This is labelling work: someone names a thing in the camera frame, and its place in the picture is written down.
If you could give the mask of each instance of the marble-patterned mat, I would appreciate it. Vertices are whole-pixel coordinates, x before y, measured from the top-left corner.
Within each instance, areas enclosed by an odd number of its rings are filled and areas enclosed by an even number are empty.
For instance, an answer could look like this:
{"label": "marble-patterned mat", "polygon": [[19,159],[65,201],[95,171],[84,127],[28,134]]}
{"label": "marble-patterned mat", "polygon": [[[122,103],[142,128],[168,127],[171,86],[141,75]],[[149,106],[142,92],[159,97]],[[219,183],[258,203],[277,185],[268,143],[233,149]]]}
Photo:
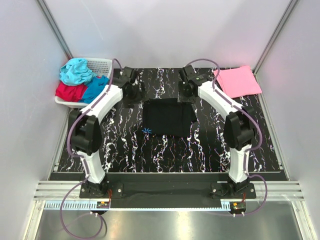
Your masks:
{"label": "marble-patterned mat", "polygon": [[[177,98],[177,68],[139,69],[139,78],[146,85],[149,98]],[[196,69],[212,74],[212,68]],[[278,160],[257,95],[236,99],[255,110],[263,134],[259,150],[250,153],[249,170],[279,171]],[[168,172],[225,172],[230,166],[230,152],[223,137],[224,121],[206,101],[193,104],[198,121],[192,125],[188,138],[153,136],[143,133],[143,104],[124,108],[117,103],[101,123],[103,144],[100,158],[106,172],[168,173]],[[82,172],[80,160],[68,155],[63,147],[58,172]]]}

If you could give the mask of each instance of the blue star marker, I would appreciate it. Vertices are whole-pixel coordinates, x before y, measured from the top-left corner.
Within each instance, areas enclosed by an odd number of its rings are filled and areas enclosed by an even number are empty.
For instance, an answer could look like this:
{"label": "blue star marker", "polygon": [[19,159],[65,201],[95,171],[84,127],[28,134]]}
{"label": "blue star marker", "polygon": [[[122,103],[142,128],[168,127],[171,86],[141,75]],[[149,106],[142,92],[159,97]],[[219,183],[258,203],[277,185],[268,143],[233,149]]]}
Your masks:
{"label": "blue star marker", "polygon": [[144,133],[144,134],[151,134],[152,132],[151,132],[151,129],[149,129],[149,128],[144,128],[143,130],[142,130],[142,132]]}

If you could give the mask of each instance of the white wall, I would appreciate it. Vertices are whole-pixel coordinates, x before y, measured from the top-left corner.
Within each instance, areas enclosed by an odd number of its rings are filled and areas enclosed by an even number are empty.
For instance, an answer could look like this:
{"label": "white wall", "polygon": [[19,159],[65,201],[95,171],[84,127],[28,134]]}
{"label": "white wall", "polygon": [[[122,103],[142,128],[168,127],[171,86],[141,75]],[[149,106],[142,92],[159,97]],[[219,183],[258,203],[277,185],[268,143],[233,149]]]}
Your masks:
{"label": "white wall", "polygon": [[116,57],[137,68],[180,68],[211,58],[224,67],[253,68],[289,0],[46,2],[77,57]]}
{"label": "white wall", "polygon": [[320,1],[300,1],[258,72],[289,175],[320,236]]}
{"label": "white wall", "polygon": [[35,0],[1,1],[0,31],[0,238],[17,240],[66,116],[54,94],[67,59]]}

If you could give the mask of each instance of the pink towel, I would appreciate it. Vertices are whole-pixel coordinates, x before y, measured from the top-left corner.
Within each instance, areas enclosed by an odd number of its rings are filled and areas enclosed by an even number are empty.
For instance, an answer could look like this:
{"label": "pink towel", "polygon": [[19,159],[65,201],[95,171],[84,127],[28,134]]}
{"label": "pink towel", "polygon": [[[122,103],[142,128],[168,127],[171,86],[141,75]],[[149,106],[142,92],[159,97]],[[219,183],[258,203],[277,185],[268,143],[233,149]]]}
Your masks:
{"label": "pink towel", "polygon": [[262,93],[250,66],[221,70],[217,81],[222,91],[230,98]]}

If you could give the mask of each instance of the white plastic basket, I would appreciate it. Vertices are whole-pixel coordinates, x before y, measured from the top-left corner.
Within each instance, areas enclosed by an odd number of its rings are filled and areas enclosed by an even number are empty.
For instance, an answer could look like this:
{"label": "white plastic basket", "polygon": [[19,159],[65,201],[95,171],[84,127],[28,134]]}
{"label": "white plastic basket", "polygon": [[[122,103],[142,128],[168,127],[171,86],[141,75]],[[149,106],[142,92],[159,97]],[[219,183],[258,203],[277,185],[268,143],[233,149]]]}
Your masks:
{"label": "white plastic basket", "polygon": [[[104,58],[87,58],[84,57],[88,61],[88,68],[91,69],[98,76],[106,76],[110,79],[111,70],[112,70],[112,60],[104,59]],[[54,101],[57,104],[63,104],[68,106],[69,108],[82,109],[87,106],[87,103],[84,102],[73,102],[73,101],[65,101],[58,96],[54,97]]]}

